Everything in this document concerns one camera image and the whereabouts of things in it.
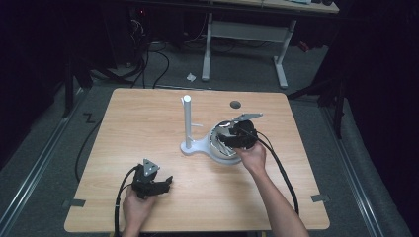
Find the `forearm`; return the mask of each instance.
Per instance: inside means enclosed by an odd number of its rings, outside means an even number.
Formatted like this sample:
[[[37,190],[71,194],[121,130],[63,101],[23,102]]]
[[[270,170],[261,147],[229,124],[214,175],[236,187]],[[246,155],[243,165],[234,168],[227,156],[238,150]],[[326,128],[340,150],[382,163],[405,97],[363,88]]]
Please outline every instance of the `forearm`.
[[[308,236],[307,230],[266,171],[251,173],[268,213],[276,237]]]

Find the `small object on floor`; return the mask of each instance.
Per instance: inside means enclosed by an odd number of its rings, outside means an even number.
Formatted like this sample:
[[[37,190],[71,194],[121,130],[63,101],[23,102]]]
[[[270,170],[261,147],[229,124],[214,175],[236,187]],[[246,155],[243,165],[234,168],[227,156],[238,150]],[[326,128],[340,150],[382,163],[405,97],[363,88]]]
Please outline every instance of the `small object on floor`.
[[[310,48],[308,47],[308,45],[305,42],[300,41],[298,43],[298,47],[299,49],[301,49],[303,52],[308,52],[310,50]]]
[[[189,75],[186,77],[187,80],[194,82],[195,79],[197,79],[196,76],[194,76],[192,73],[189,73]]]

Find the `hand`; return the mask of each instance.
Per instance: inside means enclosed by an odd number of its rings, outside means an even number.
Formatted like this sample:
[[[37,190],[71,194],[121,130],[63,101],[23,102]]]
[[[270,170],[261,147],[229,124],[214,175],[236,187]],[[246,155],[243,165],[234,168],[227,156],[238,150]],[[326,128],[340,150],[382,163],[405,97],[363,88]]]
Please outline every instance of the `hand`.
[[[255,145],[250,149],[234,148],[234,151],[240,156],[244,167],[252,175],[258,175],[266,173],[265,162],[266,162],[266,149],[257,141]]]
[[[138,198],[131,186],[126,188],[126,198],[123,204],[124,217],[126,218],[124,237],[139,236],[139,230],[150,214],[156,199],[157,196],[150,196],[145,199]]]

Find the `wooden table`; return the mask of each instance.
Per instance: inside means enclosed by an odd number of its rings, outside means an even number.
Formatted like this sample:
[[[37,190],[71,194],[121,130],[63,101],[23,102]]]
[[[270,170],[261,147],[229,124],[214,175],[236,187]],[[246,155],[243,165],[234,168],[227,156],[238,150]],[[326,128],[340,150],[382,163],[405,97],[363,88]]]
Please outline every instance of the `wooden table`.
[[[263,113],[253,119],[258,131],[272,142],[293,184],[300,217],[308,229],[325,229],[329,219],[319,195],[287,97],[280,93],[117,89],[65,221],[69,232],[111,232],[119,186],[132,167],[148,158],[161,167],[156,182],[173,176],[168,194],[161,195],[143,231],[253,231],[269,230],[269,220],[258,190],[241,163],[221,165],[209,157],[185,156],[181,98],[192,97],[194,139],[204,137],[222,120],[242,113]],[[230,107],[239,101],[240,109]],[[290,192],[274,158],[266,168],[290,203]],[[120,213],[121,229],[124,216]]]

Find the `white object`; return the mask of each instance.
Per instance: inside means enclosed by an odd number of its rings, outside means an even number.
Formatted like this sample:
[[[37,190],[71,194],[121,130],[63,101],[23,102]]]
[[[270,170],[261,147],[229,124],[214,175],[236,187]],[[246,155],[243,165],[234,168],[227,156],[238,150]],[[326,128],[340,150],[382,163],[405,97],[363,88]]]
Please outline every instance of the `white object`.
[[[185,113],[185,141],[181,143],[181,150],[185,155],[193,155],[195,153],[204,153],[212,160],[224,164],[235,165],[240,163],[241,158],[234,152],[233,154],[222,154],[216,151],[212,145],[211,137],[216,129],[216,126],[202,139],[194,140],[191,135],[191,101],[192,98],[188,95],[182,98]]]
[[[186,77],[186,79],[187,79],[188,81],[194,82],[194,81],[195,81],[195,79],[197,79],[197,77],[196,77],[196,76],[194,76],[192,73],[189,73],[189,75]]]

